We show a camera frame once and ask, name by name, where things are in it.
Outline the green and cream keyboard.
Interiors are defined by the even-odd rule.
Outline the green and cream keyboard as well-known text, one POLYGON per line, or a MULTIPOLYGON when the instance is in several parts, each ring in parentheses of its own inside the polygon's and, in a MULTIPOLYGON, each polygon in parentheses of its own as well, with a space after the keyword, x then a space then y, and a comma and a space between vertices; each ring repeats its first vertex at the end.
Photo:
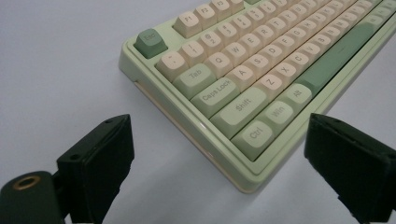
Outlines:
POLYGON ((396 0, 209 0, 119 67, 241 191, 257 190, 396 33, 396 0))

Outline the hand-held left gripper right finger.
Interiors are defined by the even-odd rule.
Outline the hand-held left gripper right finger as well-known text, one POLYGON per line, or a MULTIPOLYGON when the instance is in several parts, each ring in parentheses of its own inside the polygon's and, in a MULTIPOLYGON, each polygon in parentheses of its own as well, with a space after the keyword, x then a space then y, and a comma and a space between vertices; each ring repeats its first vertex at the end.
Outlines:
POLYGON ((360 223, 396 211, 396 150, 349 124, 310 116, 304 156, 360 223))

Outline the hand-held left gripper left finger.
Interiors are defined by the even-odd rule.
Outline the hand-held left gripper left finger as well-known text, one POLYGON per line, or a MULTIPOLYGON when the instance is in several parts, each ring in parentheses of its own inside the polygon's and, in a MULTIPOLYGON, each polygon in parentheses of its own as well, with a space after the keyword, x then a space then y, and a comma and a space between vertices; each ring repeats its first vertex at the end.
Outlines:
POLYGON ((102 224, 134 159, 128 114, 100 123, 57 160, 75 223, 102 224))

